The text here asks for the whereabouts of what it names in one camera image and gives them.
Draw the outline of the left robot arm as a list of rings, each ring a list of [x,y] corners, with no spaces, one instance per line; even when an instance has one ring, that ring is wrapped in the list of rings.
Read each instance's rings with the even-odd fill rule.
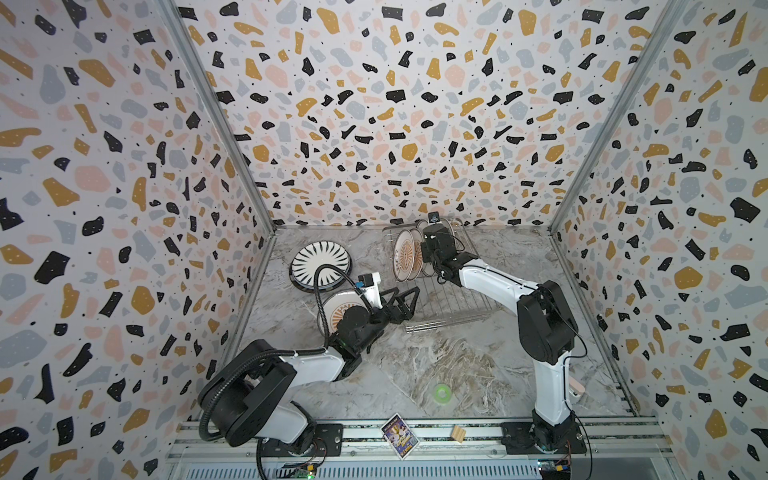
[[[198,395],[200,438],[223,439],[231,447],[274,440],[304,452],[317,422],[288,392],[349,377],[388,326],[413,318],[419,294],[417,287],[392,288],[378,295],[377,305],[364,298],[344,312],[325,347],[277,349],[263,339],[251,342]]]

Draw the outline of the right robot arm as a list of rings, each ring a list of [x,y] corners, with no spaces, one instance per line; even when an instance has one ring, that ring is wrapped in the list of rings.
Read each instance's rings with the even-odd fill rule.
[[[480,293],[516,315],[519,343],[534,366],[530,442],[544,453],[558,452],[577,429],[568,387],[579,332],[563,289],[551,280],[536,283],[491,266],[458,247],[458,239],[441,223],[425,227],[422,238],[423,259],[440,280]]]

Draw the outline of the blue leaf pattern plate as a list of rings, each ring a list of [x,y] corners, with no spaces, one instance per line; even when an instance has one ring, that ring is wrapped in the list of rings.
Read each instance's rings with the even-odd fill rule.
[[[289,278],[296,288],[312,292],[316,271],[322,265],[332,265],[349,274],[352,270],[352,257],[347,249],[337,242],[315,241],[296,253],[289,265]]]

